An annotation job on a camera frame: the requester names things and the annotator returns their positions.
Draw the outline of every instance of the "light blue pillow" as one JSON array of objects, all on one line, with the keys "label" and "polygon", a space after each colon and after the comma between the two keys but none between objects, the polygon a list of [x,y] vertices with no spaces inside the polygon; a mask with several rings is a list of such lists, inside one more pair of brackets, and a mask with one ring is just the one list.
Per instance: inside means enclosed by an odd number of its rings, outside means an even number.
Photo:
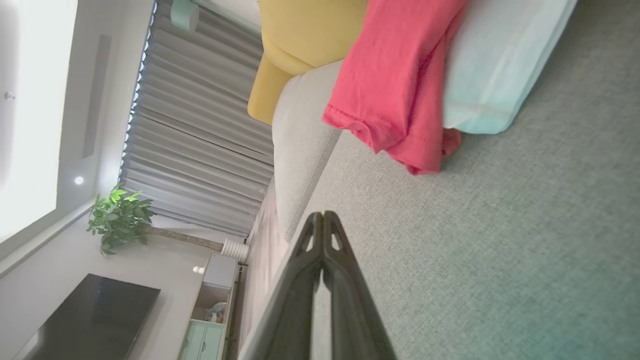
[{"label": "light blue pillow", "polygon": [[473,0],[447,57],[443,123],[506,130],[556,46],[577,0]]}]

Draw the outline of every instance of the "red cloth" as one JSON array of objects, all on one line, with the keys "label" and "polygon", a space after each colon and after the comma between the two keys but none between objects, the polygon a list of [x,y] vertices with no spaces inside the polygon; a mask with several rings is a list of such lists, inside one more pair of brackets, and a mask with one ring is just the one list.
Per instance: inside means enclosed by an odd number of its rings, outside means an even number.
[{"label": "red cloth", "polygon": [[323,121],[348,129],[413,175],[440,171],[460,146],[442,129],[445,57],[467,0],[370,0]]}]

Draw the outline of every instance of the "floor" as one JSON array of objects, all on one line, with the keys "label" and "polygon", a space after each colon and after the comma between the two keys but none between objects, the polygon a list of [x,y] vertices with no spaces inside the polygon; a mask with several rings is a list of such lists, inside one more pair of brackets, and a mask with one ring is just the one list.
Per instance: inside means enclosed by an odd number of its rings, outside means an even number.
[{"label": "floor", "polygon": [[276,213],[275,186],[273,180],[267,188],[260,211],[256,216],[253,229],[247,239],[249,255],[247,266],[243,272],[243,280],[238,296],[238,314],[235,317],[239,327],[234,329],[237,347],[231,353],[242,349],[249,332],[259,320],[267,295],[275,284],[275,275],[280,262],[287,251]]}]

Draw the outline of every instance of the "black television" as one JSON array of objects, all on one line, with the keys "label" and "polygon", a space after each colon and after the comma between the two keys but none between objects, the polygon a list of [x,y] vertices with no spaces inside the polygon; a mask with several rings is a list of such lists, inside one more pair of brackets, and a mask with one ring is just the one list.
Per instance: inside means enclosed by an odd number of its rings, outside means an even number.
[{"label": "black television", "polygon": [[125,360],[159,293],[89,274],[13,360]]}]

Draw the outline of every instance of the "sofa cushion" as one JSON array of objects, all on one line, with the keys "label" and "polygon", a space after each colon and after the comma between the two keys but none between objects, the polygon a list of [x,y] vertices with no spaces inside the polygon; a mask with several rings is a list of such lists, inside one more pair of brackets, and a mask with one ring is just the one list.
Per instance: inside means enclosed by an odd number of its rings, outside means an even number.
[{"label": "sofa cushion", "polygon": [[289,241],[333,151],[340,130],[322,122],[342,61],[289,80],[273,117],[278,221]]},{"label": "sofa cushion", "polygon": [[290,74],[344,59],[362,31],[368,0],[260,0],[264,53]]},{"label": "sofa cushion", "polygon": [[271,124],[280,93],[292,77],[293,75],[273,65],[266,55],[262,55],[246,107],[249,115],[255,120]]},{"label": "sofa cushion", "polygon": [[302,220],[340,216],[398,359],[638,358],[639,22],[640,2],[579,2],[512,127],[441,174],[341,134]]}]

